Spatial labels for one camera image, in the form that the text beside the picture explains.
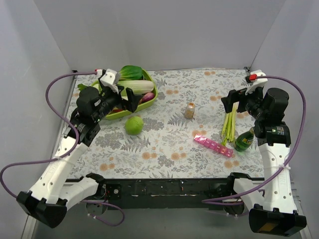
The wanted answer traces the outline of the pink weekly pill organizer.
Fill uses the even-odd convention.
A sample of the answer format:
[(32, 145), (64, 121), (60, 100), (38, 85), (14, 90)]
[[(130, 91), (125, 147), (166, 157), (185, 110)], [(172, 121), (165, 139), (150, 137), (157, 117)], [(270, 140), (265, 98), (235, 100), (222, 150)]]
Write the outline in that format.
[(233, 155), (233, 149), (230, 149), (220, 143), (217, 143), (216, 141), (209, 139), (205, 136), (202, 136), (200, 134), (196, 134), (193, 138), (193, 140), (201, 145), (203, 145), (206, 148), (211, 149), (212, 151), (221, 154), (223, 156), (226, 156), (228, 158), (232, 157)]

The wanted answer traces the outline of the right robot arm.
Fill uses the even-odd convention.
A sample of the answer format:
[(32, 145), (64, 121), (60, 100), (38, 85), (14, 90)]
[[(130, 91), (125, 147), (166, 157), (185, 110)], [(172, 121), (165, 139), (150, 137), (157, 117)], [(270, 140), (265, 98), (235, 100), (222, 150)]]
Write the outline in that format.
[(261, 87), (251, 93), (246, 91), (231, 90), (221, 100), (227, 113), (238, 103), (240, 112), (247, 111), (255, 119), (254, 135), (263, 160), (265, 194), (252, 191), (250, 177), (243, 174), (233, 174), (225, 191), (231, 198), (241, 196), (249, 210), (252, 232), (290, 237), (304, 229), (307, 220), (299, 215), (294, 203), (290, 168), (285, 164), (291, 145), (290, 130), (283, 122), (289, 95), (278, 88), (270, 88), (265, 94)]

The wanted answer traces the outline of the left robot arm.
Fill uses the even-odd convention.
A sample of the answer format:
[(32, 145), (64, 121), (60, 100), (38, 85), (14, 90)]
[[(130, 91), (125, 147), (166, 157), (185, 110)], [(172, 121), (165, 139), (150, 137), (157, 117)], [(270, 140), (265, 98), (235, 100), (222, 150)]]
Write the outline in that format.
[(122, 98), (121, 91), (124, 89), (120, 86), (118, 92), (113, 92), (111, 88), (103, 87), (99, 92), (88, 86), (80, 92), (77, 107), (71, 114), (70, 126), (54, 160), (27, 192), (20, 192), (17, 196), (17, 202), (28, 215), (55, 228), (63, 221), (68, 209), (77, 203), (90, 196), (95, 199), (105, 196), (104, 178), (98, 174), (90, 173), (69, 189), (64, 189), (63, 185), (77, 160), (100, 131), (100, 120), (115, 107), (132, 113), (137, 109), (142, 96), (126, 88), (127, 96)]

